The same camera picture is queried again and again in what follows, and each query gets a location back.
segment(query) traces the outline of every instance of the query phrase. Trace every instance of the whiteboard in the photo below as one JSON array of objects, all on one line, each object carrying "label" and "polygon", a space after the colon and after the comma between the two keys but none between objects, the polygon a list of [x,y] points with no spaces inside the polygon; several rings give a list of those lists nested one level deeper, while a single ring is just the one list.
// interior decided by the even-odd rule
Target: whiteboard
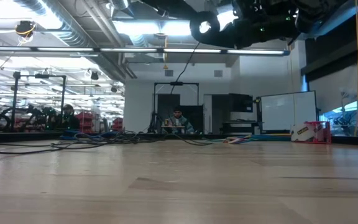
[{"label": "whiteboard", "polygon": [[294,124],[316,121],[314,91],[261,96],[262,129],[291,130]]}]

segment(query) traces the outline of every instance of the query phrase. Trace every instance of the wooden floor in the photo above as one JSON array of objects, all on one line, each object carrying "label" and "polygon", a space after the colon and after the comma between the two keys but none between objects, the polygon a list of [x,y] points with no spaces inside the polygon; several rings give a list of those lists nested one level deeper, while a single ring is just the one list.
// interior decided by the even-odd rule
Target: wooden floor
[{"label": "wooden floor", "polygon": [[165,141],[0,155],[0,223],[358,223],[358,146]]}]

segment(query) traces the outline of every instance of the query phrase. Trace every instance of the wooden table surface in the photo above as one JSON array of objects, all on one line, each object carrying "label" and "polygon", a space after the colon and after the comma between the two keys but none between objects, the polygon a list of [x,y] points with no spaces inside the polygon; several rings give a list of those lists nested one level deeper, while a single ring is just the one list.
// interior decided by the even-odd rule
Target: wooden table surface
[{"label": "wooden table surface", "polygon": [[165,141],[0,155],[0,223],[358,223],[358,146]]}]

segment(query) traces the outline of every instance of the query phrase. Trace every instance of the person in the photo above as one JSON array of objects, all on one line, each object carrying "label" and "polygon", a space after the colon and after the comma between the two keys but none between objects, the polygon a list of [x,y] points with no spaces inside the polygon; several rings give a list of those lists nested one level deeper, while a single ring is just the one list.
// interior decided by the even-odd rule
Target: person
[{"label": "person", "polygon": [[63,128],[79,129],[80,120],[74,116],[74,108],[72,105],[65,105],[63,107]]},{"label": "person", "polygon": [[170,117],[170,123],[172,126],[184,126],[183,132],[182,128],[172,128],[173,134],[187,133],[191,134],[194,132],[193,126],[190,124],[189,120],[182,116],[180,106],[175,107],[173,110],[173,116]]}]

